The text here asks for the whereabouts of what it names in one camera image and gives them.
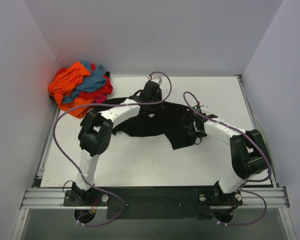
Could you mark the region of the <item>black t shirt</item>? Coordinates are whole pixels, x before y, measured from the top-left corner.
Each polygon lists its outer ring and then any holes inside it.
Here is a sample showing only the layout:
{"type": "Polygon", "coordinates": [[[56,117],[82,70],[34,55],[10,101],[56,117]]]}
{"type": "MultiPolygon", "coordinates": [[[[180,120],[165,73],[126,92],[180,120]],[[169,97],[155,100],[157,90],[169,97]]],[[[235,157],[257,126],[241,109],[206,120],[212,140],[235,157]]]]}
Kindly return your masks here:
{"type": "Polygon", "coordinates": [[[154,137],[165,135],[173,150],[195,144],[195,137],[188,134],[190,113],[188,107],[163,102],[163,108],[132,117],[114,127],[112,134],[126,133],[131,137],[154,137]]]}

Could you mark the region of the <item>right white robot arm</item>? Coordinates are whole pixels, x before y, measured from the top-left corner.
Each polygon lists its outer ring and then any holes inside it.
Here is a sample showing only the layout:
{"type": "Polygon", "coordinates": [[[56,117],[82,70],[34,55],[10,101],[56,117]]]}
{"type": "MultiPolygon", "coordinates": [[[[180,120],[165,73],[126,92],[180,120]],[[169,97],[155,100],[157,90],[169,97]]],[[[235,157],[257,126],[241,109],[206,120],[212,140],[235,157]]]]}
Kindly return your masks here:
{"type": "Polygon", "coordinates": [[[271,159],[258,130],[236,128],[214,114],[203,113],[198,105],[188,110],[188,116],[191,137],[212,136],[230,147],[230,172],[213,187],[213,199],[217,204],[226,204],[240,187],[251,181],[251,177],[265,170],[271,176],[271,159]]]}

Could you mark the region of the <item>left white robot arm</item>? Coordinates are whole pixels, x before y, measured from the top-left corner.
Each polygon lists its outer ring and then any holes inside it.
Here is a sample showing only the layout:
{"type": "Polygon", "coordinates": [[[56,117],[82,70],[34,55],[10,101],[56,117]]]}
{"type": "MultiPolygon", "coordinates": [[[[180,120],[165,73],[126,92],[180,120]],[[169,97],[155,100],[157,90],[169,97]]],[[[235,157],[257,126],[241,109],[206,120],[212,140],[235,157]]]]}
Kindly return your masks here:
{"type": "Polygon", "coordinates": [[[93,200],[90,191],[94,185],[95,171],[101,154],[110,145],[113,129],[119,124],[138,116],[152,108],[161,107],[163,99],[160,85],[161,77],[148,80],[142,90],[125,99],[122,103],[114,103],[107,110],[93,110],[81,122],[78,135],[80,161],[77,177],[71,186],[75,200],[81,206],[88,206],[93,200]]]}

